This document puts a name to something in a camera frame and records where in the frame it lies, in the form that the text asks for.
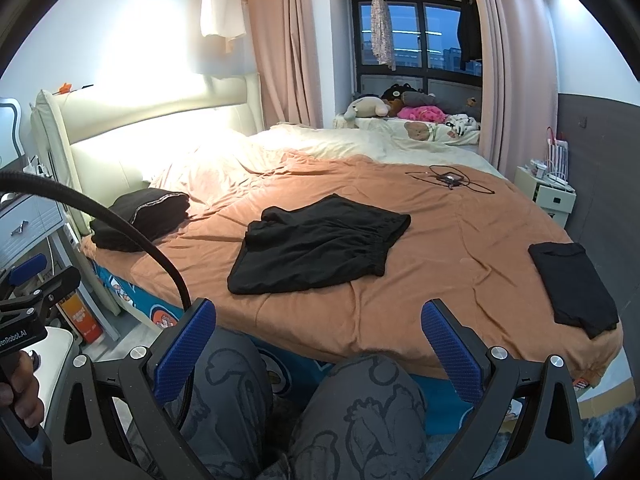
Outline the person left hand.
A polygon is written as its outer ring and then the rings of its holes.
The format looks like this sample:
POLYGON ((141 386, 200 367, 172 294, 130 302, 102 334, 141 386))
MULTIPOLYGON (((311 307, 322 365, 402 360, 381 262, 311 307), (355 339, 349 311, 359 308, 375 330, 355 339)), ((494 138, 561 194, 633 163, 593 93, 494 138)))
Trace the person left hand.
POLYGON ((24 352, 17 353, 16 364, 4 367, 11 373, 1 383, 1 406, 14 406, 15 414, 28 428, 34 428, 43 422, 44 406, 39 397, 39 382, 34 374, 32 359, 24 352))

